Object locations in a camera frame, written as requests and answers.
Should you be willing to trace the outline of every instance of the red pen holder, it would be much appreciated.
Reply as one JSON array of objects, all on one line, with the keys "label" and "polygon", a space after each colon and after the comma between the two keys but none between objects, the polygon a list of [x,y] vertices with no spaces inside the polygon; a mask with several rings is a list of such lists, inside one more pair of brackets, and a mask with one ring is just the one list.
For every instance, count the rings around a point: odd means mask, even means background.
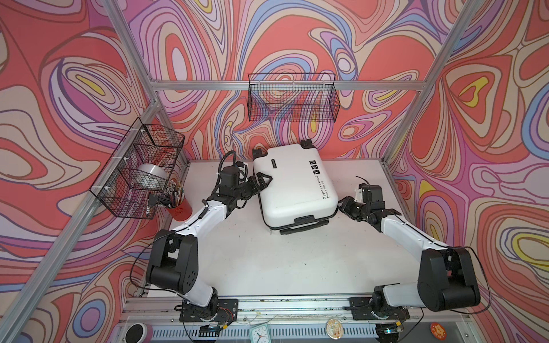
[{"label": "red pen holder", "polygon": [[187,199],[183,196],[183,201],[174,209],[169,209],[166,207],[168,212],[172,215],[173,219],[177,220],[178,222],[183,222],[191,217],[193,214],[193,208],[187,201]]}]

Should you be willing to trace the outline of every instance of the wire basket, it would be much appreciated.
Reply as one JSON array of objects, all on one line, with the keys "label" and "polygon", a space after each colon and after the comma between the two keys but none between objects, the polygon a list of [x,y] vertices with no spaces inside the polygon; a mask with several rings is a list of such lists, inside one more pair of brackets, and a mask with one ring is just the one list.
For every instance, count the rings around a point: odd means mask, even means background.
[{"label": "wire basket", "polygon": [[[90,191],[116,217],[152,219],[156,213],[155,196],[165,191],[184,140],[183,134],[171,128],[141,123],[114,172],[99,191],[94,191],[95,187]],[[142,164],[157,165],[168,177],[142,171]]]},{"label": "wire basket", "polygon": [[334,73],[248,75],[250,121],[335,122],[339,97]]}]

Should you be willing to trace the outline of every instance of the clock face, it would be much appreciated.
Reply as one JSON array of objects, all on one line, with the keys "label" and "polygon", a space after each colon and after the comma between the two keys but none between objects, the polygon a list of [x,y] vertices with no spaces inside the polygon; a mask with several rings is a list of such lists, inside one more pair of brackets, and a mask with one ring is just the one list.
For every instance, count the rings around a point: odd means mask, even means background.
[{"label": "clock face", "polygon": [[267,325],[262,325],[250,330],[250,340],[252,343],[271,343]]}]

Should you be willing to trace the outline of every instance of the white tabletop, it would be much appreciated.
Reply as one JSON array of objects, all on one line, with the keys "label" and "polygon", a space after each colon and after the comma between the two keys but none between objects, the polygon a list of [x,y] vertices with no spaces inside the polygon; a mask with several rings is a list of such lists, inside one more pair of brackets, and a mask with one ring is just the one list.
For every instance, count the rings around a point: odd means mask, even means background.
[{"label": "white tabletop", "polygon": [[[382,187],[386,208],[401,211],[379,161],[323,163],[340,199],[354,196],[362,183],[358,175]],[[194,211],[211,193],[217,164],[191,163],[184,189]],[[173,221],[171,228],[180,224]],[[419,264],[394,240],[341,212],[323,227],[271,232],[256,196],[198,245],[199,274],[221,296],[370,293],[377,285],[415,282],[419,272]],[[149,291],[148,296],[174,294]]]}]

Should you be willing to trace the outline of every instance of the suitcase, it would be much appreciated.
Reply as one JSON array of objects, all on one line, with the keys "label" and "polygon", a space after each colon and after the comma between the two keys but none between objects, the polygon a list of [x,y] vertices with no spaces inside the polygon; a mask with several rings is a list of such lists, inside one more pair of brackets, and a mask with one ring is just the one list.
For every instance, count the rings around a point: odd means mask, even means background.
[{"label": "suitcase", "polygon": [[254,173],[272,176],[259,193],[263,221],[271,230],[302,232],[335,216],[338,195],[310,139],[267,152],[254,149],[253,158]]}]

